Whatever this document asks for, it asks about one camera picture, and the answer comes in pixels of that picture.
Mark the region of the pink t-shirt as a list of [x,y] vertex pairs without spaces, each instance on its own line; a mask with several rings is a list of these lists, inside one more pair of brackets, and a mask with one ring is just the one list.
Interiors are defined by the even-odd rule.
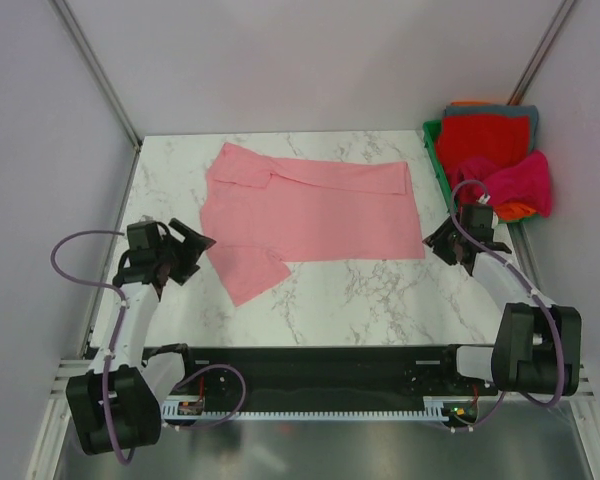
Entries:
[[201,226],[235,306],[284,281],[291,263],[425,255],[404,162],[275,158],[226,143],[206,181]]

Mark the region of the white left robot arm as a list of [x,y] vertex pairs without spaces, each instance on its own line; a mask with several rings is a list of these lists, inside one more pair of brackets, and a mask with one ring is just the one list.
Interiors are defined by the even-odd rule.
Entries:
[[83,452],[112,452],[128,465],[137,448],[159,440],[162,401],[173,389],[188,393],[198,385],[186,345],[144,350],[168,282],[190,280],[215,242],[176,218],[136,222],[122,235],[128,247],[105,285],[118,297],[117,311],[86,372],[68,380],[66,398]]

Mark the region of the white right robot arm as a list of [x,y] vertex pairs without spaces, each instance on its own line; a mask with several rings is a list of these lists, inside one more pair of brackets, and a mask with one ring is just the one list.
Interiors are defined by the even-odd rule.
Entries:
[[494,229],[449,217],[423,240],[450,266],[460,265],[489,293],[502,317],[492,345],[452,346],[438,381],[457,394],[474,379],[526,397],[567,397],[580,383],[582,319],[540,293],[514,263]]

